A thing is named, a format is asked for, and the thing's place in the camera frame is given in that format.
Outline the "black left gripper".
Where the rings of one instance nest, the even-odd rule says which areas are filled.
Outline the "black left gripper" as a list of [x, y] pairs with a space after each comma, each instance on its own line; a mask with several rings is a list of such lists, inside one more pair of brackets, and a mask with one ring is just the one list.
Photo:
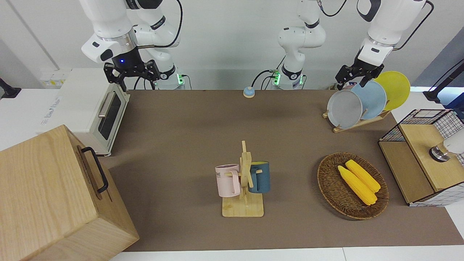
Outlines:
[[359, 59], [356, 55], [352, 66], [343, 65], [335, 76], [337, 81], [336, 88], [342, 90], [350, 80], [362, 77], [359, 85], [365, 87], [368, 81], [376, 79], [383, 71], [385, 65], [375, 66]]

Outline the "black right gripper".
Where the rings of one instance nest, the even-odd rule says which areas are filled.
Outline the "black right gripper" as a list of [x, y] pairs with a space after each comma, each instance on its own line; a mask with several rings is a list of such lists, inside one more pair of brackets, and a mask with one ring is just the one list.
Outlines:
[[117, 84], [122, 91], [127, 91], [124, 82], [126, 75], [144, 75], [151, 82], [161, 78], [161, 73], [154, 59], [144, 62], [136, 46], [128, 52], [114, 55], [108, 64], [103, 65], [103, 72], [108, 83]]

